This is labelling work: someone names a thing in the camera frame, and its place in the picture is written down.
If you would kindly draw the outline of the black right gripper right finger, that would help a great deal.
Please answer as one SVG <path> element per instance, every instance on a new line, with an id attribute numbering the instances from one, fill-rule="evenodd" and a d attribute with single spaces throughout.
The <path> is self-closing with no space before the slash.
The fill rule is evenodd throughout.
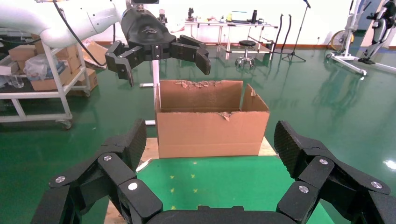
<path id="1" fill-rule="evenodd" d="M 274 147 L 294 179 L 277 212 L 305 224 L 318 202 L 324 200 L 353 224 L 395 223 L 396 199 L 390 187 L 338 160 L 321 141 L 298 134 L 280 120 Z"/>

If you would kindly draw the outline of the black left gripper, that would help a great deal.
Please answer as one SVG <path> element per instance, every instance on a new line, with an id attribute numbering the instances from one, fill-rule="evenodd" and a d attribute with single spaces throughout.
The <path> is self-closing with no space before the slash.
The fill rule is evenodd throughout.
<path id="1" fill-rule="evenodd" d="M 105 53 L 107 68 L 116 72 L 119 79 L 134 86 L 132 69 L 149 60 L 176 58 L 194 62 L 209 75 L 211 62 L 206 44 L 186 35 L 172 35 L 150 11 L 133 7 L 126 10 L 121 19 L 121 29 L 127 45 L 115 41 Z"/>

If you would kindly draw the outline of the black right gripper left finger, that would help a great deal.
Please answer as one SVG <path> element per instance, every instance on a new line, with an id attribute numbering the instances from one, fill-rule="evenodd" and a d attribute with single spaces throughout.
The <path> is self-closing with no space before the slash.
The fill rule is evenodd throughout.
<path id="1" fill-rule="evenodd" d="M 147 129 L 137 119 L 126 134 L 108 138 L 96 154 L 54 176 L 31 220 L 34 224 L 79 224 L 101 198 L 108 197 L 129 224 L 146 224 L 163 203 L 137 177 Z"/>

